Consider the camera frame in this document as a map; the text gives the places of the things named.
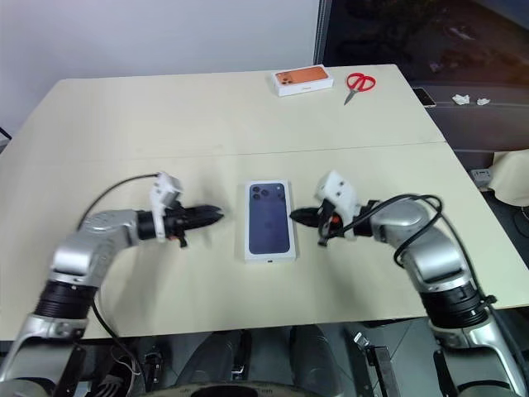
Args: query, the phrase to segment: table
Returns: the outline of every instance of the table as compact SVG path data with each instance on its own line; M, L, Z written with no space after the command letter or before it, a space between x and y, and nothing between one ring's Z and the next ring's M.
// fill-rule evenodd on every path
M354 98L366 114L358 113L353 103L344 109L346 89L341 78L360 69L377 73L379 91L381 81L391 81L391 93L402 96L398 105L385 109L384 117L369 118L374 112L368 112L362 100L370 106L377 101L367 93ZM393 250L370 239L332 241L323 249L317 245L314 229L297 225L299 258L295 262L248 264L242 260L244 183L288 179L293 206L298 208L317 204L313 190L330 169L339 170L357 188L362 203L402 192L440 195L485 291L498 296L498 307L529 304L529 272L398 70L385 65L331 72L335 88L307 97L276 98L267 91L251 90L249 100L239 102L241 91L234 88L235 93L225 94L217 106L244 105L244 122L236 117L222 120L218 108L212 109L214 117L204 118L209 107L199 104L207 97L205 92L190 94L186 103L177 98L185 96L186 87L196 90L194 83L202 79L215 86L257 87L255 80L265 86L265 72L59 83L0 155L0 339L12 339L34 308L54 247L74 229L93 198L119 179L157 170L181 179L183 205L216 204L224 208L226 218L189 232L188 249L171 242L145 242L117 258L102 287L100 306L123 336L424 315L406 273L392 262ZM150 110L139 112L142 100L123 94L116 108L106 109L114 102L105 98L131 93L129 85L138 84L145 87L143 94L151 90L149 98L156 97L157 87L161 96L174 95L174 99L160 100L150 108L144 103ZM181 89L169 94L166 86L171 84ZM203 91L212 84L204 84ZM99 100L87 99L88 93ZM380 95L379 106L384 100ZM180 112L174 106L178 101L187 112L192 112L190 102L194 101L196 117ZM61 113L62 107L68 112ZM278 112L273 121L264 117L266 108L282 107L294 110ZM307 115L311 122L297 120L301 109L311 108L325 108L339 120L329 117L325 123L324 115L316 112ZM153 136L161 139L157 128L153 134L145 132L141 143L136 140L141 137L138 125L146 126L145 112L151 120L154 114L160 117L155 125L164 128L166 145L151 141ZM249 113L255 114L255 120ZM391 133L383 129L404 119L411 127L402 128L402 133L400 128L394 127ZM173 123L177 125L178 120L178 130L186 133L175 131ZM288 129L269 134L270 126L280 126L281 121L292 128L298 122L300 127L290 130L291 136ZM356 129L354 121L364 130ZM322 133L313 129L317 122L320 128L333 127ZM369 125L370 134L365 134ZM299 139L305 135L307 140ZM166 146L176 142L170 155ZM98 209L147 209L151 183L142 180L123 186ZM91 318L85 337L106 336Z

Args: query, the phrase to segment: phone image on box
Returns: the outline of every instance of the phone image on box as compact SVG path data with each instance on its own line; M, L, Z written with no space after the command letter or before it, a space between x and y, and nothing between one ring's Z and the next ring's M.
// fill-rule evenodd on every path
M246 184L245 196L245 258L269 262L295 259L288 183L252 181Z
M436 106L436 102L431 98L424 88L417 87L412 88L412 90L415 95L417 95L417 98L419 98L419 101L421 101L422 106L425 108L434 108Z

